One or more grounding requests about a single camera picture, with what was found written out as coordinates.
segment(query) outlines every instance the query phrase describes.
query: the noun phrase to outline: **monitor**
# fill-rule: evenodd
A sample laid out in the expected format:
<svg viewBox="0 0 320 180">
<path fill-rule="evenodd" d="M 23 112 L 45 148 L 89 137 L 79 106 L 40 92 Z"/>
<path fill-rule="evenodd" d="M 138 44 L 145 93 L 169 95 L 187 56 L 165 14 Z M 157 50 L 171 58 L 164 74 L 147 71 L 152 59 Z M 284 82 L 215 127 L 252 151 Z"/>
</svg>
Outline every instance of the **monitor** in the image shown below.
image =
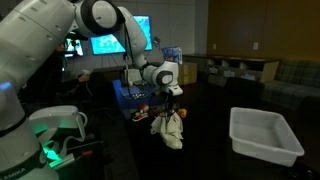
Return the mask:
<svg viewBox="0 0 320 180">
<path fill-rule="evenodd" d="M 72 44 L 72 39 L 67 38 L 65 43 L 66 43 L 66 51 L 68 52 L 74 52 L 77 51 L 78 55 L 74 55 L 73 53 L 70 54 L 65 54 L 65 57 L 74 57 L 74 56 L 83 56 L 83 50 L 81 46 L 81 41 L 80 40 L 73 40 L 75 44 Z"/>
<path fill-rule="evenodd" d="M 150 16 L 133 16 L 134 19 L 138 22 L 142 31 L 144 32 L 147 38 L 146 51 L 152 50 L 152 41 L 151 41 L 151 24 Z M 94 55 L 100 54 L 114 54 L 114 53 L 123 53 L 125 49 L 119 43 L 119 41 L 112 35 L 93 37 L 91 39 L 92 52 Z"/>
</svg>

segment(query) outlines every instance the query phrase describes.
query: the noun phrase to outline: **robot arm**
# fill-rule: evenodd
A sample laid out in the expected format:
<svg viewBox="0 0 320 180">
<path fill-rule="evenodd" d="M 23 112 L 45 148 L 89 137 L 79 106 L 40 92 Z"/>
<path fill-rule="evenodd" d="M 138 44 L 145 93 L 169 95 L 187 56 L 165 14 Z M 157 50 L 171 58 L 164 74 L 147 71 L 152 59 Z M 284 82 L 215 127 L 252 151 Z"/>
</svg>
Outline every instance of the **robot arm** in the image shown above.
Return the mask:
<svg viewBox="0 0 320 180">
<path fill-rule="evenodd" d="M 183 93 L 178 85 L 178 64 L 165 61 L 162 66 L 150 65 L 143 55 L 147 40 L 131 13 L 106 0 L 81 1 L 76 4 L 76 24 L 84 36 L 113 34 L 126 49 L 142 78 L 173 96 Z"/>
<path fill-rule="evenodd" d="M 16 92 L 71 30 L 78 30 L 86 37 L 113 33 L 127 47 L 146 81 L 161 86 L 171 95 L 182 94 L 177 83 L 178 65 L 172 62 L 164 62 L 160 67 L 148 64 L 143 56 L 146 38 L 125 8 L 117 8 L 106 0 L 76 3 L 23 0 L 0 22 L 0 179 L 23 176 L 21 179 L 26 180 L 34 179 L 35 175 L 42 175 L 37 176 L 40 179 L 57 179 L 47 166 L 30 170 L 19 166 L 34 152 L 41 151 L 41 147 Z"/>
</svg>

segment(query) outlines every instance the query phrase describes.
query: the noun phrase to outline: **gray sofa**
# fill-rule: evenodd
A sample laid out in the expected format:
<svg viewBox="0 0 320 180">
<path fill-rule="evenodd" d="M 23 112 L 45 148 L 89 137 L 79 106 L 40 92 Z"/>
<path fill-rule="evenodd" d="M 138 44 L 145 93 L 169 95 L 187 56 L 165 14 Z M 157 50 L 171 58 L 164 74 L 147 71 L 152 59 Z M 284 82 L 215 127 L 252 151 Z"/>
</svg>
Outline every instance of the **gray sofa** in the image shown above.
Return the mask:
<svg viewBox="0 0 320 180">
<path fill-rule="evenodd" d="M 308 96 L 320 97 L 320 61 L 281 60 L 275 80 L 263 91 L 264 101 L 292 110 Z"/>
</svg>

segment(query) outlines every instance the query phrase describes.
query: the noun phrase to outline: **white tray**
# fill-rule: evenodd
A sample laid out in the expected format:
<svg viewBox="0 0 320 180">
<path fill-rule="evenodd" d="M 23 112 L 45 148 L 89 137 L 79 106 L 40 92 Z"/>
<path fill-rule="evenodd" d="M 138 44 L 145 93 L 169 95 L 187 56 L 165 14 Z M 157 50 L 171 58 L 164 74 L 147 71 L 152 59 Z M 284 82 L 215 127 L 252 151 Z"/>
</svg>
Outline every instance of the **white tray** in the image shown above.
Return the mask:
<svg viewBox="0 0 320 180">
<path fill-rule="evenodd" d="M 232 108 L 230 132 L 235 152 L 291 167 L 304 150 L 280 114 Z"/>
</svg>

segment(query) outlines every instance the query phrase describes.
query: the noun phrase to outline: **table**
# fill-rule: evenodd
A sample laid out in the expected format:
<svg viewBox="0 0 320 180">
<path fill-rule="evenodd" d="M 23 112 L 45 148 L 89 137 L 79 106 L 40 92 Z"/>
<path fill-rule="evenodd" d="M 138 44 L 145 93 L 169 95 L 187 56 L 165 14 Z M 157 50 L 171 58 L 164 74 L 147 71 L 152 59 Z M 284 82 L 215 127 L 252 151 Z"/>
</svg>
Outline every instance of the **table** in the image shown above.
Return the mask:
<svg viewBox="0 0 320 180">
<path fill-rule="evenodd" d="M 151 93 L 157 88 L 155 86 L 151 86 L 149 84 L 137 86 L 140 91 L 147 92 L 149 95 L 145 98 L 130 99 L 123 97 L 123 95 L 121 94 L 119 89 L 122 86 L 119 79 L 114 80 L 112 83 L 114 92 L 116 94 L 118 107 L 124 115 L 125 119 L 130 119 L 130 110 L 138 109 L 141 104 L 149 104 L 150 106 L 155 106 L 163 102 L 160 97 L 151 97 Z"/>
<path fill-rule="evenodd" d="M 137 123 L 126 120 L 125 128 L 141 180 L 289 179 L 283 173 L 286 169 L 283 166 L 233 152 L 231 139 L 225 132 L 228 119 L 223 109 L 223 88 L 197 82 L 182 89 L 184 94 L 177 99 L 180 107 L 188 109 L 188 114 L 183 121 L 181 150 L 167 147 L 159 134 L 150 134 L 153 118 Z M 118 94 L 117 101 L 121 104 L 124 100 L 119 97 Z"/>
</svg>

